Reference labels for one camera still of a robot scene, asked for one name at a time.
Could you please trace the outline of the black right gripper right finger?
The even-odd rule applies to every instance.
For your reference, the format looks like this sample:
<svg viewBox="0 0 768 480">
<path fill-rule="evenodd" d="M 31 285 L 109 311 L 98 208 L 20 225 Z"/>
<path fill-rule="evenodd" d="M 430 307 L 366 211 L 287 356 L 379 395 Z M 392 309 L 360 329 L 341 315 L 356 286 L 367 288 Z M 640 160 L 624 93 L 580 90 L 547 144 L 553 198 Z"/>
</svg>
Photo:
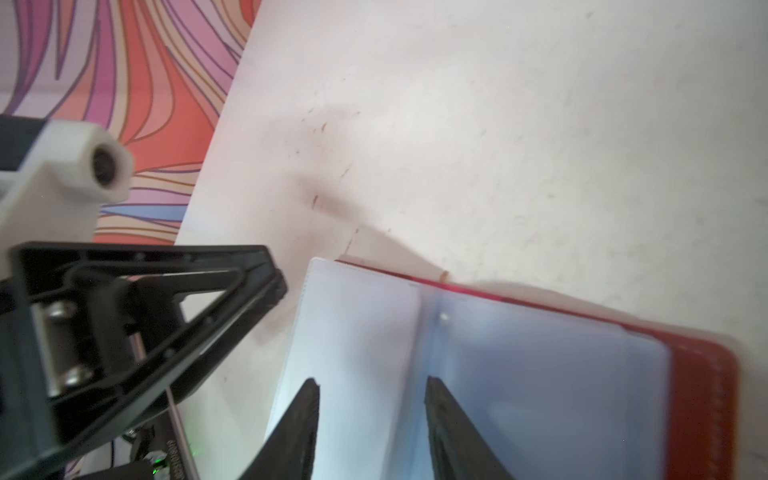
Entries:
<svg viewBox="0 0 768 480">
<path fill-rule="evenodd" d="M 424 404 L 435 479 L 513 479 L 441 379 L 427 378 Z"/>
</svg>

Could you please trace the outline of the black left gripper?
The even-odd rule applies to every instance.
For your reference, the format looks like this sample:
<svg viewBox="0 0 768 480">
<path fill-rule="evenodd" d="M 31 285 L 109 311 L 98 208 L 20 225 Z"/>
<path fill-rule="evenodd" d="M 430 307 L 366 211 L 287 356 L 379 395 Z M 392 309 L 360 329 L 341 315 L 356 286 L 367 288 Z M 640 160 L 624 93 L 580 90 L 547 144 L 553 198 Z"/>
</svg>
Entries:
<svg viewBox="0 0 768 480">
<path fill-rule="evenodd" d="M 1 476 L 43 478 L 192 394 L 284 297 L 265 246 L 30 242 L 1 318 Z M 219 296 L 192 319 L 181 301 Z"/>
</svg>

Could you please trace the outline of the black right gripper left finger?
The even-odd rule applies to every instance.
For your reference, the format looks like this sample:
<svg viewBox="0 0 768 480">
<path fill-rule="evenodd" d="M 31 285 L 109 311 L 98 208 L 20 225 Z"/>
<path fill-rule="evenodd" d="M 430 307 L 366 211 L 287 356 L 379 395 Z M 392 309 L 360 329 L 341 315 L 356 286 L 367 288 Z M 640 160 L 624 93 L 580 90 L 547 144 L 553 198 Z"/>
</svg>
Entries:
<svg viewBox="0 0 768 480">
<path fill-rule="evenodd" d="M 241 480 L 310 480 L 320 414 L 320 387 L 304 381 Z"/>
</svg>

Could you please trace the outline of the red leather card holder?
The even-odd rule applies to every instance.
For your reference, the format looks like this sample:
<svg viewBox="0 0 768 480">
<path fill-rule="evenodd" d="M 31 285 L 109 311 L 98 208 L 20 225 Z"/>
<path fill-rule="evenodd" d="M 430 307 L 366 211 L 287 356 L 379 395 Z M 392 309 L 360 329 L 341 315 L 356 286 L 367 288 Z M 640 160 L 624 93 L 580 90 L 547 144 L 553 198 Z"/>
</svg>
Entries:
<svg viewBox="0 0 768 480">
<path fill-rule="evenodd" d="M 314 379 L 315 478 L 429 479 L 429 377 L 517 479 L 734 475 L 724 346 L 320 258 L 268 426 Z"/>
</svg>

